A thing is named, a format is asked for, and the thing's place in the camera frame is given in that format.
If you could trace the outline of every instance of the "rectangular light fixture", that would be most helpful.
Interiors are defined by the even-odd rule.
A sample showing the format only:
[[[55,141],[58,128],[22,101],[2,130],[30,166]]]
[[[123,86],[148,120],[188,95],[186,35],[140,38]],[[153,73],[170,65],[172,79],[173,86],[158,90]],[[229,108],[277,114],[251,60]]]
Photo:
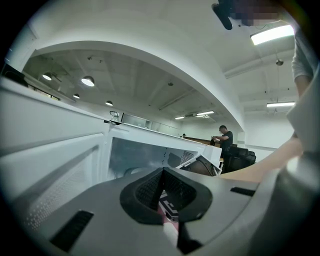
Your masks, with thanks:
[[[199,113],[199,114],[196,114],[196,115],[197,116],[204,116],[204,115],[213,114],[213,113],[214,113],[213,111],[208,111],[208,112]]]
[[[283,37],[293,36],[293,35],[294,35],[293,27],[290,25],[285,25],[285,26],[278,26],[263,32],[256,33],[256,34],[252,34],[250,37],[254,45],[256,46],[273,39],[283,38]]]
[[[268,103],[267,108],[276,108],[276,107],[290,107],[296,104],[295,102],[279,102],[279,103]]]

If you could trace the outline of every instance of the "perforated panel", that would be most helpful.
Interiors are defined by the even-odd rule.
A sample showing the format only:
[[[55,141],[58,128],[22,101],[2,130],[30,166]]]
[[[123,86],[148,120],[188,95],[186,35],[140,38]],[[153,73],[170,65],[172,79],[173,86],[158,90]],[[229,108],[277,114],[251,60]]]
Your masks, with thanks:
[[[195,154],[193,153],[190,153],[188,151],[184,151],[183,152],[183,155],[182,155],[182,158],[181,158],[181,165],[187,161],[189,161],[191,158],[193,158],[195,156]]]
[[[73,167],[55,181],[30,207],[24,223],[37,230],[52,212],[92,186],[92,154],[74,159]]]

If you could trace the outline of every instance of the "black shirt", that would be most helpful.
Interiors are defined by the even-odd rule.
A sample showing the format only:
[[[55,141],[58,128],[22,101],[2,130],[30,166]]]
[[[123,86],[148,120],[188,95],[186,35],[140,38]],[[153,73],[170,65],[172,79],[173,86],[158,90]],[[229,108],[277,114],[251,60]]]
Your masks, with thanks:
[[[231,131],[228,131],[226,134],[222,135],[223,136],[228,136],[229,138],[226,139],[226,140],[223,140],[221,141],[221,148],[222,148],[222,151],[225,151],[225,150],[228,150],[228,148],[231,147],[231,145],[233,144],[234,142],[234,135],[232,134]]]

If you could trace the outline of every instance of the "round ceiling lamp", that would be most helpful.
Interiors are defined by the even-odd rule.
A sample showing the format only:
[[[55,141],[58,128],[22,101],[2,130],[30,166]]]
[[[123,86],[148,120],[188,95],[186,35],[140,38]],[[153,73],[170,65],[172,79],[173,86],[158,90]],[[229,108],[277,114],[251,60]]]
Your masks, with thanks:
[[[95,80],[92,76],[86,75],[84,78],[81,79],[81,82],[84,83],[86,86],[93,87],[95,86]]]
[[[51,75],[50,72],[44,73],[42,76],[43,76],[44,79],[47,79],[49,81],[52,80],[52,75]]]
[[[108,100],[105,104],[107,104],[109,106],[113,106],[114,105],[111,100]]]

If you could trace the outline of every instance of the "man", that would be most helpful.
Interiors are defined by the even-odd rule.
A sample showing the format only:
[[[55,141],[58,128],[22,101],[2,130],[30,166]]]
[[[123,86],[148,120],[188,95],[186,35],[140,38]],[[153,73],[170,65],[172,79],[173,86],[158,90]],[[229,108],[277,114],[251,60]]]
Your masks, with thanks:
[[[219,131],[223,134],[222,136],[213,136],[212,139],[215,141],[216,139],[220,140],[220,147],[222,149],[221,157],[224,157],[225,152],[229,150],[231,145],[234,142],[234,135],[231,131],[227,129],[225,125],[221,125],[219,127]]]
[[[309,86],[319,60],[302,34],[296,21],[275,0],[219,0],[212,9],[227,30],[232,29],[229,18],[241,20],[244,26],[261,26],[267,23],[284,21],[294,29],[294,57],[292,61],[293,80],[299,97]],[[292,137],[262,161],[247,168],[223,174],[223,178],[260,182],[270,170],[282,168],[289,159],[300,156],[303,148],[297,136]]]

